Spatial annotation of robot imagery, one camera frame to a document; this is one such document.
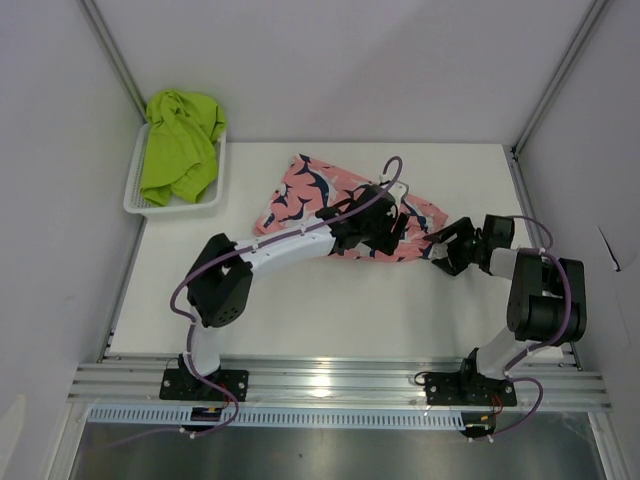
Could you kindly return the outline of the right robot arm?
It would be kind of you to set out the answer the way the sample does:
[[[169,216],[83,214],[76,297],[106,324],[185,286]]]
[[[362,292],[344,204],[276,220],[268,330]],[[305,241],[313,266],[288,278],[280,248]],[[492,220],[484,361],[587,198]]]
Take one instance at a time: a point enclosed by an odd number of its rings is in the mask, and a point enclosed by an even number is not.
[[[506,326],[488,344],[474,349],[457,373],[458,395],[479,403],[492,389],[507,386],[524,360],[550,348],[576,342],[586,331],[584,264],[558,258],[548,246],[514,248],[517,220],[523,215],[486,215],[480,228],[468,217],[425,236],[432,263],[455,277],[474,264],[485,274],[510,282]]]

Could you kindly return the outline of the lime green cloth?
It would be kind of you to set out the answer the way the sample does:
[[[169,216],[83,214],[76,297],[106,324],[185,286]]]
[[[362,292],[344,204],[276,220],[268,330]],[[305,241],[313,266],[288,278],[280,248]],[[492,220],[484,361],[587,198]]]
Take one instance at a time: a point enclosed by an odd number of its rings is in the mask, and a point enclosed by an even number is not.
[[[151,97],[146,119],[142,197],[155,207],[174,197],[199,203],[219,175],[215,144],[227,129],[224,109],[206,94],[167,89]]]

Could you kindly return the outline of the pink shark print shorts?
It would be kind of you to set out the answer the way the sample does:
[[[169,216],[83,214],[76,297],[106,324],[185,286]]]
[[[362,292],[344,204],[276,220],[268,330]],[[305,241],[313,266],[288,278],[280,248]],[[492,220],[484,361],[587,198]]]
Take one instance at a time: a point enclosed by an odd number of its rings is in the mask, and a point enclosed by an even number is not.
[[[293,157],[281,183],[271,196],[253,232],[259,236],[297,227],[320,211],[344,213],[359,201],[373,197],[377,185],[348,170],[306,155]],[[425,237],[445,226],[448,215],[434,204],[406,195],[385,217],[373,211],[382,200],[349,219],[353,224],[371,220],[372,237],[356,246],[343,248],[338,256],[375,262],[408,262],[429,257],[431,243]]]

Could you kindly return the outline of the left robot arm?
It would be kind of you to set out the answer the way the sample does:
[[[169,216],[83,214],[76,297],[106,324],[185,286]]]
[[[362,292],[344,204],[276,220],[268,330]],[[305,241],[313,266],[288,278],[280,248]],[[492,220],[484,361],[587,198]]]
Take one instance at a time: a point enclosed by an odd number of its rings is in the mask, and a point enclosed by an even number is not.
[[[408,221],[401,212],[407,194],[402,182],[366,185],[357,198],[323,208],[281,232],[240,242],[224,234],[211,237],[169,300],[170,310],[189,320],[182,388],[197,400],[215,392],[221,366],[218,332],[244,312],[255,281],[359,245],[393,254]]]

